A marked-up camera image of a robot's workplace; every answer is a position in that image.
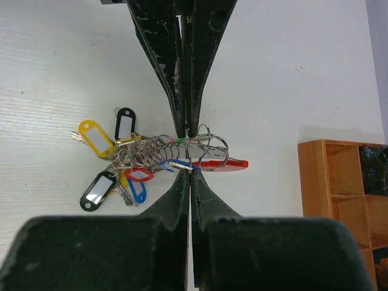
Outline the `keyring bunch with red opener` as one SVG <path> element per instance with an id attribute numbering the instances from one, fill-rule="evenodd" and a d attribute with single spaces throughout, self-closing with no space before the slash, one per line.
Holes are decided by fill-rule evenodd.
<path id="1" fill-rule="evenodd" d="M 103 168 L 79 199 L 80 207 L 94 212 L 109 194 L 118 193 L 127 206 L 139 206 L 147 199 L 145 183 L 160 171 L 235 172 L 248 168 L 246 160 L 229 155 L 229 146 L 205 124 L 198 136 L 142 136 L 135 132 L 136 115 L 128 107 L 115 108 L 116 124 L 109 138 L 93 120 L 83 120 L 71 132 L 73 140 L 89 146 L 108 165 Z"/>

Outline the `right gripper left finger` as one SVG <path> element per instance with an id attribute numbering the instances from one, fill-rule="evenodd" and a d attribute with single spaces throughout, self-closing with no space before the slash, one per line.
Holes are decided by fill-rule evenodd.
<path id="1" fill-rule="evenodd" d="M 190 175 L 136 216 L 41 216 L 17 233 L 2 290 L 186 290 Z"/>

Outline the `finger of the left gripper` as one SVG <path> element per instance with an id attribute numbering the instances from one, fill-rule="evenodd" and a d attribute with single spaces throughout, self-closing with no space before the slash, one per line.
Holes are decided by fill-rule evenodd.
<path id="1" fill-rule="evenodd" d="M 199 127 L 202 94 L 236 0 L 184 2 L 184 87 L 190 129 Z"/>
<path id="2" fill-rule="evenodd" d="M 181 36 L 174 1 L 127 1 L 136 36 L 166 95 L 177 136 L 185 135 Z"/>

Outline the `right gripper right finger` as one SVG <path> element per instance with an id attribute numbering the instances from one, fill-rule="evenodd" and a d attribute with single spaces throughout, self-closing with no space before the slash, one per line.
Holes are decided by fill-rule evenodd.
<path id="1" fill-rule="evenodd" d="M 194 284 L 200 290 L 372 290 L 347 227 L 328 218 L 245 218 L 190 177 Z"/>

